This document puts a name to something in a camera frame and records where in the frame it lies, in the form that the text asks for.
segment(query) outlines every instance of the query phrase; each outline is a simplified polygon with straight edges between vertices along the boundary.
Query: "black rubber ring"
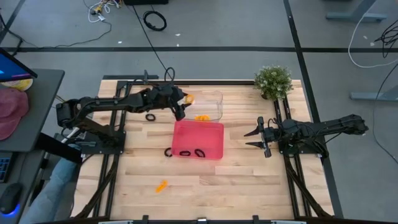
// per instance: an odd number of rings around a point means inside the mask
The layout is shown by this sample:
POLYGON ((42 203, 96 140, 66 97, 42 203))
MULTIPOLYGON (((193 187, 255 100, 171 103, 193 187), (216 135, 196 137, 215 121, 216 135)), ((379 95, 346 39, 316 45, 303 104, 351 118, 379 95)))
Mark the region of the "black rubber ring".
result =
POLYGON ((205 157, 206 157, 205 152, 203 152, 203 150, 201 150, 201 149, 195 149, 195 154, 196 154, 198 157, 201 157, 201 158, 205 158, 205 157))
POLYGON ((154 30, 154 31, 162 31, 162 30, 166 29, 166 27, 167 27, 166 18, 161 13, 159 13, 157 11, 147 11, 147 12, 145 12, 143 20, 144 20, 144 24, 148 28, 150 28, 151 30, 154 30), (163 25, 162 28, 156 28, 156 26, 153 26, 150 22, 147 22, 147 16, 149 16, 151 14, 157 15, 163 20, 164 25, 163 25))
POLYGON ((181 151, 180 156, 191 156, 191 152, 190 151, 181 151))
POLYGON ((173 154, 168 154, 167 152, 168 151, 171 151, 172 150, 172 148, 170 148, 170 147, 168 147, 165 151, 164 151, 164 155, 166 156, 166 157, 172 157, 173 156, 173 154))
POLYGON ((146 114, 145 115, 145 119, 147 121, 155 121, 156 120, 156 116, 154 114, 146 114))

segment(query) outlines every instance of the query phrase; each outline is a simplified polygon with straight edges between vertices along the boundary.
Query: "concrete floor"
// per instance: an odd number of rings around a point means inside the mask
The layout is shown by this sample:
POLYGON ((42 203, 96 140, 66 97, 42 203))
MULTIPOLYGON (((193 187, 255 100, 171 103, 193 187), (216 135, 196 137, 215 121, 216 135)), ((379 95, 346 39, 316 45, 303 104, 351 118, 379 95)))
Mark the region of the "concrete floor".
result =
MULTIPOLYGON (((86 0, 87 4, 96 3, 86 0)), ((327 11, 350 11, 360 1, 290 0, 292 13, 302 47, 347 48, 355 24, 327 21, 327 11)), ((2 15, 11 17, 17 1, 0 2, 2 15)), ((167 19, 163 32, 148 30, 156 47, 294 47, 283 1, 252 0, 170 0, 170 4, 154 6, 167 19)), ((149 6, 137 6, 141 15, 149 6)), ((353 47, 371 47, 383 30, 398 19, 395 0, 377 1, 371 12, 385 13, 380 24, 361 24, 353 47)), ((136 16, 123 7, 111 8, 105 14, 112 23, 112 31, 102 39, 76 47, 148 47, 136 16)), ((25 0, 11 30, 38 46, 70 44, 92 39, 108 29, 106 24, 91 24, 87 8, 81 0, 25 0)), ((2 47, 15 47, 17 40, 9 34, 2 47)), ((177 78, 252 78, 263 65, 284 65, 292 71, 292 78, 302 79, 295 52, 159 52, 166 66, 176 69, 177 78)), ((374 65, 395 60, 390 54, 353 54, 362 65, 374 65)), ((103 75, 137 75, 144 69, 150 74, 163 74, 153 52, 27 52, 17 58, 30 68, 65 70, 65 78, 58 94, 66 99, 95 96, 103 75)), ((361 115, 372 128, 371 101, 349 99, 351 91, 377 91, 392 66, 372 69, 353 65, 347 53, 304 53, 313 94, 320 119, 335 119, 347 114, 361 115)), ((385 89, 394 86, 398 77, 394 72, 385 89)), ((397 105, 377 104, 376 134, 380 142, 398 155, 395 125, 397 105)), ((44 132, 59 131, 52 110, 44 132)), ((330 160, 337 191, 345 218, 398 222, 398 165, 374 142, 369 131, 366 136, 341 135, 328 143, 330 160)))

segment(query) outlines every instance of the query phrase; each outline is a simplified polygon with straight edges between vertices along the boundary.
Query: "monitor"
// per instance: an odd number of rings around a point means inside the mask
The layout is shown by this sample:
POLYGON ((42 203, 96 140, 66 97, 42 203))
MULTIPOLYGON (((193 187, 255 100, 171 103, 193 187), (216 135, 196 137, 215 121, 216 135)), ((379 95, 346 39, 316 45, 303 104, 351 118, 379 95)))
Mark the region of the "monitor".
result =
POLYGON ((37 78, 37 75, 0 48, 0 82, 37 78))

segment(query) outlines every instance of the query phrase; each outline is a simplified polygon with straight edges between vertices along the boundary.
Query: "pink plastic bin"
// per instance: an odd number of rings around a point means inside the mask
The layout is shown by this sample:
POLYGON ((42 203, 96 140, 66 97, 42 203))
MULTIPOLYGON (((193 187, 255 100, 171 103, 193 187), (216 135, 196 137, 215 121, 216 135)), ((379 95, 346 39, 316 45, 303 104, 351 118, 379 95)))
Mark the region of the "pink plastic bin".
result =
POLYGON ((224 155, 224 125, 202 121, 177 121, 174 124, 172 154, 178 157, 221 159, 224 155), (196 149, 202 150, 205 157, 198 157, 195 154, 196 149), (189 151, 190 155, 181 156, 182 151, 189 151))

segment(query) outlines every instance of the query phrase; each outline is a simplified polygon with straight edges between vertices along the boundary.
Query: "pink hat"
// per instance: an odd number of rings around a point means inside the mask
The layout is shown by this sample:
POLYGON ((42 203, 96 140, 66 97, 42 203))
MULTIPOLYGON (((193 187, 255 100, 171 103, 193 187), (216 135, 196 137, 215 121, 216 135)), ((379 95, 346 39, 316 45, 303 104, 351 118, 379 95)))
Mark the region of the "pink hat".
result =
POLYGON ((0 140, 8 138, 15 131, 28 109, 25 92, 13 88, 0 89, 0 140))

